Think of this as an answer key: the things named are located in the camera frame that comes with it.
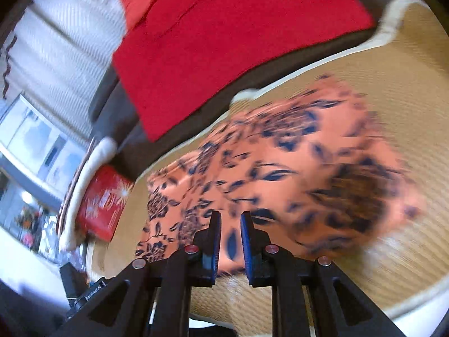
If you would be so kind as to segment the orange black floral garment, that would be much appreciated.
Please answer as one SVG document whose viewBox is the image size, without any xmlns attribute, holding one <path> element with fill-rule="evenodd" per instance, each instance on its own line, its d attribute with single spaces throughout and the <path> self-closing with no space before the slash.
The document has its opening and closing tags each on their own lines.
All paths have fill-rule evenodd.
<svg viewBox="0 0 449 337">
<path fill-rule="evenodd" d="M 150 172 L 135 255 L 153 263 L 221 214 L 218 270 L 244 267 L 240 216 L 304 259 L 337 256 L 419 215 L 423 198 L 365 96 L 329 75 L 235 114 Z"/>
</svg>

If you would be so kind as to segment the red knitted cloth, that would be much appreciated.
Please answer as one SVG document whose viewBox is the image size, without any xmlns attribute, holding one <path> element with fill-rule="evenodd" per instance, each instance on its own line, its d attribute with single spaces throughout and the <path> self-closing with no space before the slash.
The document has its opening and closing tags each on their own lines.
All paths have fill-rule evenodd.
<svg viewBox="0 0 449 337">
<path fill-rule="evenodd" d="M 113 67 L 155 141 L 245 72 L 374 26 L 359 0 L 120 0 Z"/>
</svg>

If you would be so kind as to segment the dark brown sofa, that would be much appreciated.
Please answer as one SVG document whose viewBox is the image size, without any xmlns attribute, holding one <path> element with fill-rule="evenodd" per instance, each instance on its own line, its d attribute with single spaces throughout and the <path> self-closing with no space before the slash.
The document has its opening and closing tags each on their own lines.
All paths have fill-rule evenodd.
<svg viewBox="0 0 449 337">
<path fill-rule="evenodd" d="M 376 22 L 379 22 L 392 0 L 360 0 Z M 259 65 L 220 90 L 189 117 L 164 134 L 160 139 L 147 138 L 136 110 L 128 99 L 113 67 L 107 69 L 97 88 L 88 115 L 93 125 L 92 137 L 97 140 L 111 137 L 118 145 L 112 165 L 120 174 L 135 180 L 163 154 L 197 135 L 224 114 L 235 94 L 244 89 L 260 89 L 335 53 L 353 48 L 374 34 L 370 28 L 349 33 L 329 43 L 294 51 Z"/>
</svg>

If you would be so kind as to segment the white padded cushion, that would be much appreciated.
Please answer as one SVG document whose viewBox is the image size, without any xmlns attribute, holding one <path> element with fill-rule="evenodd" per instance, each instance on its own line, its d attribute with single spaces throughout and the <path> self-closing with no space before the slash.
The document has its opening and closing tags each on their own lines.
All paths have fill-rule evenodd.
<svg viewBox="0 0 449 337">
<path fill-rule="evenodd" d="M 58 213 L 56 231 L 59 237 L 59 251 L 73 251 L 77 247 L 75 221 L 84 194 L 96 172 L 116 155 L 117 143 L 111 137 L 99 141 L 91 140 L 88 150 L 81 160 L 68 186 Z"/>
</svg>

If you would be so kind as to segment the cream dotted curtain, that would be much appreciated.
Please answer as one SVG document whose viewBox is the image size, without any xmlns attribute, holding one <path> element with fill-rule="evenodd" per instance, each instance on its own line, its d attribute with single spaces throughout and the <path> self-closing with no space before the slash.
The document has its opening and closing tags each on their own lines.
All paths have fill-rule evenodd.
<svg viewBox="0 0 449 337">
<path fill-rule="evenodd" d="M 1 45 L 1 108 L 22 94 L 86 145 L 89 106 L 124 35 L 120 0 L 31 0 Z"/>
</svg>

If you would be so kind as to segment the red gift box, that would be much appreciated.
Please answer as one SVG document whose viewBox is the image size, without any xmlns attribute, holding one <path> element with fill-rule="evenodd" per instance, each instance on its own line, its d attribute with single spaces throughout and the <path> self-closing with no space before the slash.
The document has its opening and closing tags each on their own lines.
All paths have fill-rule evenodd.
<svg viewBox="0 0 449 337">
<path fill-rule="evenodd" d="M 77 214 L 83 232 L 110 242 L 134 182 L 120 175 L 112 166 L 102 166 L 90 181 Z"/>
</svg>

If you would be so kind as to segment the woven rattan mat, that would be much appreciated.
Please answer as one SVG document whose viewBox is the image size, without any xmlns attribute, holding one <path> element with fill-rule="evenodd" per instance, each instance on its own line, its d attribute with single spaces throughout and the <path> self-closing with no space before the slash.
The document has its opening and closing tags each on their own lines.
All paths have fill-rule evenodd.
<svg viewBox="0 0 449 337">
<path fill-rule="evenodd" d="M 244 277 L 240 216 L 295 256 L 327 256 L 390 316 L 448 286 L 448 35 L 420 0 L 392 0 L 375 35 L 267 88 L 137 179 L 90 276 L 168 258 L 222 221 L 218 281 L 191 311 L 269 336 L 271 294 Z"/>
</svg>

